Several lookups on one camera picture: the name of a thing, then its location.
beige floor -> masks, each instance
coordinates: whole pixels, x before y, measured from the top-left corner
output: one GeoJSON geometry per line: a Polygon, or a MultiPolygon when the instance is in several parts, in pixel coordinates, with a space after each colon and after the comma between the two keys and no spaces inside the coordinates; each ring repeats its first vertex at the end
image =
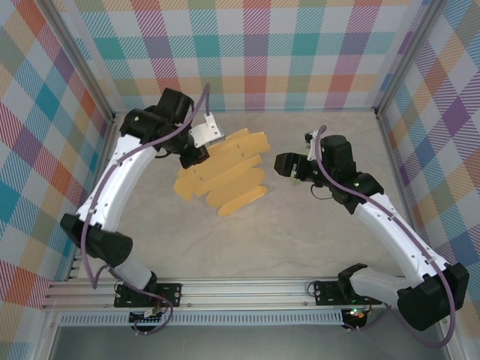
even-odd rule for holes
{"type": "MultiPolygon", "coordinates": [[[[262,156],[262,166],[269,193],[219,217],[203,199],[186,203],[173,192],[180,167],[175,156],[152,161],[128,200],[118,231],[133,238],[136,255],[159,278],[333,276],[355,263],[400,274],[374,234],[343,206],[314,199],[308,183],[293,186],[273,170],[277,154],[303,150],[304,133],[325,124],[327,134],[347,137],[357,169],[372,174],[403,214],[371,112],[214,115],[226,134],[242,128],[266,133],[271,152],[262,156]]],[[[329,196],[325,188],[316,194],[329,196]]],[[[83,269],[80,276],[85,276],[83,269]]]]}

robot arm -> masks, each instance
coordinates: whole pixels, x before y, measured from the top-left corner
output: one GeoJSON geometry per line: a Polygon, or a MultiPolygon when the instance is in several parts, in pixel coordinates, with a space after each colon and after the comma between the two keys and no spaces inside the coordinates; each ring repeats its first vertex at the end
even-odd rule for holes
{"type": "Polygon", "coordinates": [[[316,136],[316,131],[305,134],[305,142],[310,144],[308,155],[279,154],[275,161],[275,170],[282,176],[313,182],[317,187],[328,187],[337,203],[343,205],[351,215],[357,216],[376,234],[404,274],[404,277],[395,277],[375,271],[364,264],[353,265],[338,275],[338,287],[343,297],[347,301],[354,295],[380,300],[398,308],[413,328],[423,331],[450,313],[446,290],[437,270],[431,264],[434,261],[448,281],[456,310],[461,308],[467,291],[467,270],[460,263],[449,265],[425,244],[398,214],[375,178],[370,174],[357,172],[352,147],[347,139],[340,135],[321,139],[323,167],[337,183],[365,195],[388,209],[391,215],[387,215],[373,203],[335,187],[322,174],[317,163],[313,151],[316,136]],[[429,254],[428,258],[393,218],[413,234],[415,240],[429,254]]]}
{"type": "MultiPolygon", "coordinates": [[[[173,132],[185,120],[189,108],[194,102],[186,95],[166,89],[158,105],[147,109],[130,111],[120,128],[121,136],[106,166],[100,181],[93,190],[98,192],[100,183],[109,169],[119,159],[143,144],[160,139],[173,132]]],[[[90,257],[101,258],[115,273],[134,287],[155,293],[156,276],[135,256],[132,239],[116,232],[128,198],[138,179],[150,161],[161,148],[169,153],[180,155],[184,168],[199,164],[209,157],[205,144],[224,136],[217,126],[213,115],[205,115],[205,123],[195,127],[186,127],[172,139],[157,146],[144,148],[125,160],[106,181],[100,192],[97,207],[91,213],[86,250],[90,257]]],[[[65,214],[61,226],[80,247],[83,224],[92,205],[91,195],[77,210],[76,214],[65,214]]]]}

plaid wall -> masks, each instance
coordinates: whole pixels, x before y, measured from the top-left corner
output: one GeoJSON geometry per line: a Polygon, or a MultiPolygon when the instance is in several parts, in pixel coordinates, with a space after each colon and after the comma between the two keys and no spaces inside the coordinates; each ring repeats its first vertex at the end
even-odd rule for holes
{"type": "Polygon", "coordinates": [[[480,350],[480,0],[448,3],[386,115],[421,236],[468,268],[459,316],[480,350]]]}
{"type": "Polygon", "coordinates": [[[0,359],[25,359],[107,122],[33,0],[0,0],[0,359]]]}
{"type": "Polygon", "coordinates": [[[375,97],[375,101],[373,102],[373,107],[378,107],[380,101],[382,100],[383,95],[385,94],[385,90],[389,86],[390,80],[392,79],[393,74],[395,74],[395,71],[397,71],[401,60],[404,58],[405,52],[407,51],[408,47],[410,46],[410,42],[413,39],[413,35],[415,34],[416,29],[422,23],[423,16],[425,15],[425,11],[427,10],[430,3],[431,0],[422,0],[420,8],[418,9],[415,18],[413,19],[410,27],[408,28],[405,38],[403,39],[402,44],[398,48],[394,60],[391,63],[390,68],[388,69],[388,73],[382,82],[382,86],[380,86],[380,90],[375,97]]]}
{"type": "Polygon", "coordinates": [[[198,98],[211,83],[213,110],[371,107],[411,2],[76,0],[75,17],[55,0],[85,55],[88,44],[98,53],[90,63],[112,103],[143,108],[167,86],[198,98]]]}

purple cable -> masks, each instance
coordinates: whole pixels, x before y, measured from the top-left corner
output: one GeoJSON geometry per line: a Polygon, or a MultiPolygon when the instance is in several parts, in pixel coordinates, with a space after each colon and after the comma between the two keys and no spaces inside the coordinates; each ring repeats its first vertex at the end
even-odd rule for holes
{"type": "Polygon", "coordinates": [[[412,327],[408,325],[408,323],[405,321],[404,318],[401,316],[398,316],[394,311],[392,313],[395,315],[397,318],[401,318],[402,325],[404,325],[405,329],[421,344],[425,345],[426,347],[433,347],[433,348],[440,348],[444,347],[451,339],[455,331],[455,301],[453,299],[453,294],[452,290],[450,289],[449,282],[445,278],[445,275],[442,273],[440,270],[439,266],[435,263],[435,260],[432,258],[432,256],[428,253],[428,251],[422,246],[422,244],[419,243],[419,241],[416,239],[416,237],[407,229],[407,227],[399,221],[395,216],[393,216],[393,213],[391,213],[387,208],[379,204],[377,201],[369,198],[368,196],[365,196],[363,193],[359,193],[357,191],[354,191],[352,189],[349,189],[348,187],[344,187],[342,184],[339,184],[336,182],[325,170],[325,167],[323,167],[322,161],[320,160],[320,137],[321,135],[327,130],[327,127],[325,125],[322,125],[320,129],[318,130],[318,134],[316,135],[315,139],[315,155],[316,155],[316,162],[318,163],[318,166],[320,168],[320,171],[322,172],[323,176],[332,184],[334,185],[337,189],[340,189],[342,191],[345,191],[348,194],[352,194],[356,197],[359,197],[365,201],[368,201],[369,203],[374,204],[379,210],[381,210],[383,213],[385,213],[387,216],[389,216],[405,233],[406,235],[412,240],[412,242],[415,244],[415,246],[421,251],[421,254],[427,258],[427,260],[431,263],[433,268],[435,269],[436,273],[439,276],[439,279],[442,281],[443,286],[445,287],[445,291],[447,293],[447,298],[448,298],[448,305],[450,306],[450,325],[448,327],[447,335],[445,338],[440,341],[439,343],[430,343],[424,340],[423,338],[419,337],[416,332],[413,331],[412,327]]]}
{"type": "MultiPolygon", "coordinates": [[[[130,156],[132,155],[135,155],[137,152],[141,152],[143,149],[147,149],[149,148],[150,146],[155,146],[155,145],[158,145],[160,143],[163,143],[164,141],[167,141],[167,140],[170,140],[172,139],[175,135],[177,134],[180,134],[188,125],[190,125],[190,123],[194,120],[194,117],[197,115],[197,113],[199,112],[200,110],[200,107],[202,106],[203,104],[203,101],[205,101],[205,111],[207,113],[207,115],[210,115],[210,109],[209,109],[209,94],[210,94],[210,84],[205,84],[205,88],[203,88],[203,92],[202,92],[202,95],[200,96],[200,99],[198,100],[198,104],[196,105],[196,107],[193,109],[193,111],[191,112],[191,114],[185,119],[185,121],[183,122],[183,124],[176,130],[172,131],[171,133],[169,133],[168,135],[165,135],[165,136],[162,136],[160,139],[156,139],[154,141],[151,141],[151,142],[147,142],[146,144],[143,144],[141,146],[139,146],[138,148],[135,148],[134,150],[132,151],[129,151],[127,154],[123,155],[122,157],[120,157],[116,163],[114,163],[105,173],[105,176],[103,176],[103,178],[101,179],[100,181],[100,184],[98,185],[98,189],[97,191],[94,192],[93,194],[93,198],[91,200],[91,205],[90,205],[90,208],[88,209],[88,212],[87,212],[87,215],[85,217],[85,222],[83,223],[83,227],[82,227],[82,235],[80,237],[80,250],[81,250],[81,253],[82,253],[82,259],[85,261],[85,270],[87,272],[87,275],[88,275],[88,279],[90,280],[90,283],[91,283],[91,286],[94,288],[94,289],[97,289],[97,285],[98,285],[98,279],[100,277],[100,274],[101,272],[106,269],[108,266],[107,265],[104,265],[102,266],[101,268],[98,269],[98,272],[97,274],[94,276],[93,273],[92,273],[92,268],[90,268],[90,264],[89,264],[89,258],[87,257],[87,251],[86,251],[86,239],[87,239],[87,231],[88,231],[88,228],[89,228],[89,224],[90,224],[90,220],[92,219],[92,214],[94,212],[94,209],[95,209],[95,206],[97,205],[98,203],[98,198],[100,197],[101,193],[102,193],[102,190],[105,188],[105,185],[107,184],[107,181],[108,179],[110,178],[110,176],[115,172],[116,168],[118,166],[120,166],[122,164],[123,161],[127,160],[130,156]]],[[[117,280],[120,280],[120,281],[123,281],[118,275],[117,275],[117,280]]],[[[138,293],[141,293],[143,295],[147,295],[147,296],[151,296],[153,298],[156,298],[156,299],[159,299],[163,302],[166,302],[170,309],[171,309],[171,312],[170,312],[170,316],[169,318],[167,319],[167,321],[162,324],[163,326],[165,326],[172,318],[172,315],[173,315],[173,307],[172,307],[172,304],[170,304],[170,302],[168,300],[166,300],[165,298],[161,297],[161,296],[158,296],[158,295],[155,295],[155,294],[151,294],[149,292],[144,292],[143,290],[141,289],[137,289],[136,287],[128,284],[128,283],[125,283],[128,287],[130,287],[132,290],[135,290],[137,291],[138,293]]]]}

